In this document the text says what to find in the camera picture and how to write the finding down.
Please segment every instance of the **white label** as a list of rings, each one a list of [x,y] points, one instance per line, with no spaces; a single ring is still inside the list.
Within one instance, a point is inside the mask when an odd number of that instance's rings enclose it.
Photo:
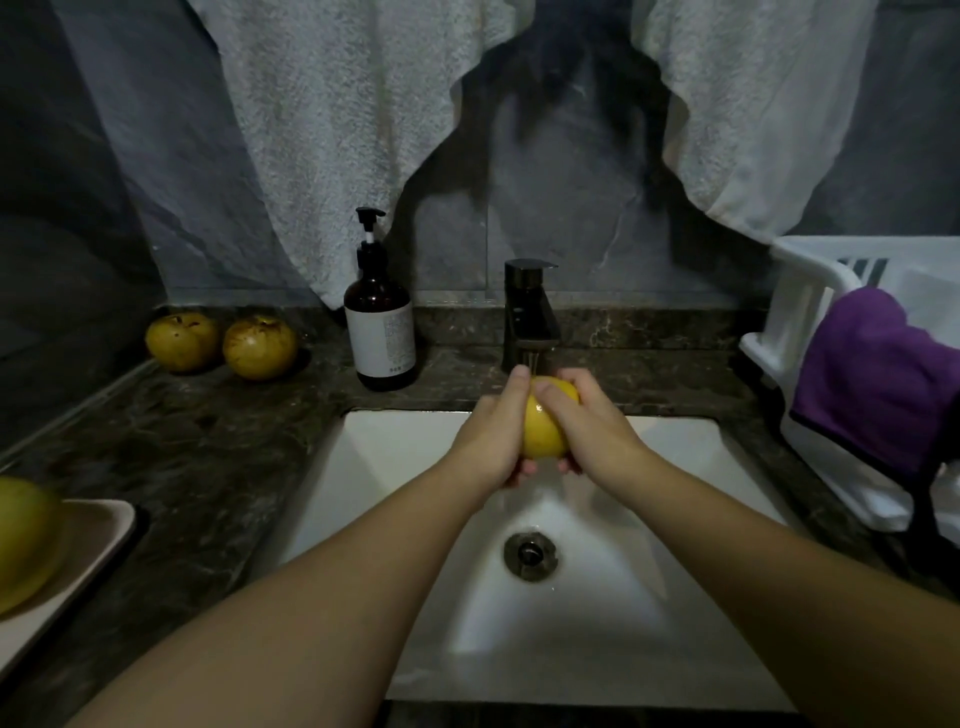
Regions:
[[[396,376],[417,363],[414,305],[386,313],[347,312],[353,365],[366,376]]]

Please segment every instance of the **sink drain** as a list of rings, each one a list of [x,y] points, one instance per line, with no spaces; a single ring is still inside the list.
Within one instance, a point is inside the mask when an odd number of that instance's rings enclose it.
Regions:
[[[557,547],[538,531],[515,533],[507,539],[503,561],[513,575],[531,583],[543,581],[560,563]]]

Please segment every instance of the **pump dispenser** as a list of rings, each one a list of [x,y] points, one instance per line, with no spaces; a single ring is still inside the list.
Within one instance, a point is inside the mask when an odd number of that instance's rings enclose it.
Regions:
[[[407,290],[387,273],[387,252],[373,236],[386,213],[358,207],[365,240],[357,249],[360,280],[344,294],[353,364],[365,387],[375,392],[400,389],[416,376],[414,311]]]

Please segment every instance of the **person's left hand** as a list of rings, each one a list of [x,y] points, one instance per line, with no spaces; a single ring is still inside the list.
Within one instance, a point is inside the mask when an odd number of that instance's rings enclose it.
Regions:
[[[517,365],[499,397],[480,398],[444,458],[464,477],[477,476],[486,495],[504,485],[519,485],[537,471],[534,461],[520,458],[529,395],[530,370]]]

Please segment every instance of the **towel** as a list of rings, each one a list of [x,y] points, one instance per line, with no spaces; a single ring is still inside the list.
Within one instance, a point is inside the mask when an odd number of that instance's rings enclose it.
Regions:
[[[328,306],[356,280],[354,210],[390,210],[456,127],[460,79],[535,0],[190,0],[290,260]],[[382,225],[390,227],[391,216]]]
[[[910,326],[889,293],[859,288],[814,331],[790,417],[916,499],[960,454],[960,350]]]
[[[632,41],[675,94],[663,160],[717,222],[770,243],[850,126],[876,0],[635,0]]]

